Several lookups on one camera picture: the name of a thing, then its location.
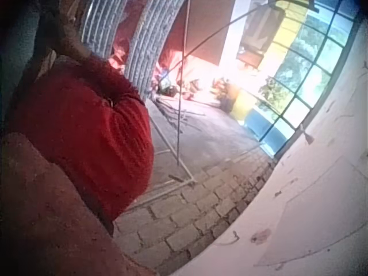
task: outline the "red fabric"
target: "red fabric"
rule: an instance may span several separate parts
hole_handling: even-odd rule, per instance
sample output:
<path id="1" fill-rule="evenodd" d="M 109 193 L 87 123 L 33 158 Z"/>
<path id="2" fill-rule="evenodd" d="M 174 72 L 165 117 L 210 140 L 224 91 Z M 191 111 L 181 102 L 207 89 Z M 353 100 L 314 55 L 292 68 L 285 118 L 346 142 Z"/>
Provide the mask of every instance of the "red fabric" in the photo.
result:
<path id="1" fill-rule="evenodd" d="M 149 125 L 136 89 L 91 57 L 83 67 L 54 66 L 38 80 L 11 114 L 9 131 L 27 136 L 114 220 L 148 186 Z"/>

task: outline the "metal pole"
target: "metal pole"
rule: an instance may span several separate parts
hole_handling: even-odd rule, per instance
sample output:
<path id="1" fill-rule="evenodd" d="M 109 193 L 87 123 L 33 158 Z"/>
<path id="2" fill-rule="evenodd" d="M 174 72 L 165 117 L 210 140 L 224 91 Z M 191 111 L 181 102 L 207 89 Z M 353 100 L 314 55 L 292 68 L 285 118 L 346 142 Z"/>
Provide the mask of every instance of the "metal pole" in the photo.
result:
<path id="1" fill-rule="evenodd" d="M 181 71 L 180 71 L 179 110 L 178 110 L 178 138 L 177 138 L 177 166 L 179 165 L 179 154 L 180 154 L 180 116 L 181 116 L 181 107 L 182 107 L 183 70 L 184 70 L 184 59 L 185 59 L 185 48 L 186 48 L 186 36 L 187 36 L 187 33 L 188 33 L 189 11 L 190 11 L 190 0 L 187 0 L 185 27 L 184 27 L 184 34 L 183 34 L 182 68 L 181 68 Z"/>

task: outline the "ground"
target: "ground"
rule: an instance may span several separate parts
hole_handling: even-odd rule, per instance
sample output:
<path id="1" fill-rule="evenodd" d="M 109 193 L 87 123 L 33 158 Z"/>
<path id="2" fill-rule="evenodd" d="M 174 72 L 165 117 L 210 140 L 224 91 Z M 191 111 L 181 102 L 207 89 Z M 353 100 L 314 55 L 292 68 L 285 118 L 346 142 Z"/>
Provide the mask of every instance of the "ground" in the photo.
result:
<path id="1" fill-rule="evenodd" d="M 185 102 L 183 106 L 190 110 L 192 105 Z M 174 145 L 174 128 L 152 102 L 147 107 Z M 121 250 L 162 276 L 219 237 L 255 198 L 275 166 L 252 135 L 229 115 L 202 105 L 195 110 L 206 116 L 189 120 L 201 131 L 183 128 L 181 157 L 197 182 L 180 189 L 179 182 L 163 185 L 169 174 L 188 176 L 172 154 L 156 155 L 150 188 L 114 222 L 114 240 Z M 167 147 L 155 131 L 152 127 L 157 153 Z"/>

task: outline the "floor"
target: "floor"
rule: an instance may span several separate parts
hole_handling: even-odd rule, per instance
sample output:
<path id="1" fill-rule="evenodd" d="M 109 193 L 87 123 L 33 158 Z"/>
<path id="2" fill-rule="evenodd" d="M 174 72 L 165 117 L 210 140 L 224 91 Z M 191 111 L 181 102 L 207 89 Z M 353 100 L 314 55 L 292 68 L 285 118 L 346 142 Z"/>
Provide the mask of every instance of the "floor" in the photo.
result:
<path id="1" fill-rule="evenodd" d="M 175 147 L 174 124 L 151 101 L 146 106 Z M 188 176 L 171 153 L 155 155 L 151 187 L 114 222 L 114 240 L 121 250 L 162 276 L 219 237 L 255 198 L 276 165 L 248 130 L 221 110 L 187 101 L 182 107 L 192 126 L 182 124 L 181 158 L 197 182 L 184 187 L 179 182 L 162 185 L 169 174 L 183 180 Z M 166 150 L 151 129 L 155 152 Z"/>

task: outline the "brick pavement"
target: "brick pavement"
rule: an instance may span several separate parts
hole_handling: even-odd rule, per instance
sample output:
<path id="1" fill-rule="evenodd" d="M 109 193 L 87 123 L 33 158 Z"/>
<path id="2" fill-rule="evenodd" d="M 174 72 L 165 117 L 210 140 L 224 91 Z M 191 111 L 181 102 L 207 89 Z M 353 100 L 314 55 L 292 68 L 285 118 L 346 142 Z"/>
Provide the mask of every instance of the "brick pavement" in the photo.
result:
<path id="1" fill-rule="evenodd" d="M 198 183 L 123 213 L 114 241 L 138 263 L 169 275 L 200 254 L 246 210 L 276 162 L 260 148 L 202 170 Z"/>

